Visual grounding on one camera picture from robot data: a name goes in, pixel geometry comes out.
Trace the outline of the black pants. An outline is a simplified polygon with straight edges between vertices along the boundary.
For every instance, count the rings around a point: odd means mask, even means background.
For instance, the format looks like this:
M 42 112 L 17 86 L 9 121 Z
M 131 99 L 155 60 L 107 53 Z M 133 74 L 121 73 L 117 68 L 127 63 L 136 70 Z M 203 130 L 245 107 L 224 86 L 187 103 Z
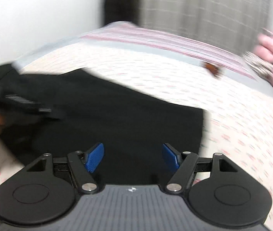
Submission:
M 13 94 L 54 107 L 60 118 L 8 118 L 1 139 L 24 165 L 44 153 L 64 157 L 102 143 L 94 172 L 99 184 L 165 185 L 172 171 L 164 143 L 198 153 L 203 110 L 168 103 L 78 69 L 66 74 L 20 74 L 0 66 L 0 83 Z

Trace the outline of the brown hair claw clip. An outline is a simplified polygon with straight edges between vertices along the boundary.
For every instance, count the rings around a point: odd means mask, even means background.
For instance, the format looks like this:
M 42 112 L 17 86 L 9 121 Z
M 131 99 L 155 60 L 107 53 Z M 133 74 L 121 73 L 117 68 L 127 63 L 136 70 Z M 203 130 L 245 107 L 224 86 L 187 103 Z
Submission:
M 221 76 L 221 68 L 217 65 L 203 62 L 203 68 L 205 68 L 213 77 L 219 78 Z

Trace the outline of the striped folded cloth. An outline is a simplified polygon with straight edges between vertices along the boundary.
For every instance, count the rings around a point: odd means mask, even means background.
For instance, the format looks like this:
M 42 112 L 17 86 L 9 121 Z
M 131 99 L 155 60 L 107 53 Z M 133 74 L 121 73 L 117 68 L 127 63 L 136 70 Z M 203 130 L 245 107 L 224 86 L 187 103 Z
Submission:
M 273 77 L 273 64 L 264 61 L 251 52 L 244 53 L 242 58 L 250 67 L 250 69 L 254 71 L 260 78 L 269 81 Z

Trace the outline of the pink striped blanket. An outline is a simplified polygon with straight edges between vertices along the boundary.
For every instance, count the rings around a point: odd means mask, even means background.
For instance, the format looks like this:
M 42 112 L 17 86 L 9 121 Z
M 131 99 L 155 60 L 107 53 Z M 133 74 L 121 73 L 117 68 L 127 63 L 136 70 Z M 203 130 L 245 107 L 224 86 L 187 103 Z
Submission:
M 81 38 L 131 43 L 163 49 L 193 57 L 203 62 L 217 65 L 248 78 L 253 78 L 243 59 L 231 52 L 211 44 L 164 31 L 150 30 L 127 22 L 118 21 L 105 27 L 81 35 Z

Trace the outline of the cherry print bed sheet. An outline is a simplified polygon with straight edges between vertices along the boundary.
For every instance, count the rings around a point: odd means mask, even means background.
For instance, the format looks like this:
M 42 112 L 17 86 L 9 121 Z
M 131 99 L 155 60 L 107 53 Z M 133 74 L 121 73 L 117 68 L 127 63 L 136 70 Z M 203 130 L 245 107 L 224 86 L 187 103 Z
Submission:
M 198 153 L 165 185 L 99 184 L 85 152 L 22 164 L 0 141 L 0 230 L 273 230 L 273 88 L 148 46 L 74 37 L 14 61 L 22 74 L 81 69 L 203 110 Z

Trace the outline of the grey star curtain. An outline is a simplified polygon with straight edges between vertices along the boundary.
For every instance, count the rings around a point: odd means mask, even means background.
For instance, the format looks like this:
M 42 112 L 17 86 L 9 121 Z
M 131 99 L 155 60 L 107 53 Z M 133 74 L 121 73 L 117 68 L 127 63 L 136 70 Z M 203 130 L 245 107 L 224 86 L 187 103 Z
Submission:
M 141 0 L 140 25 L 241 55 L 267 26 L 270 0 Z

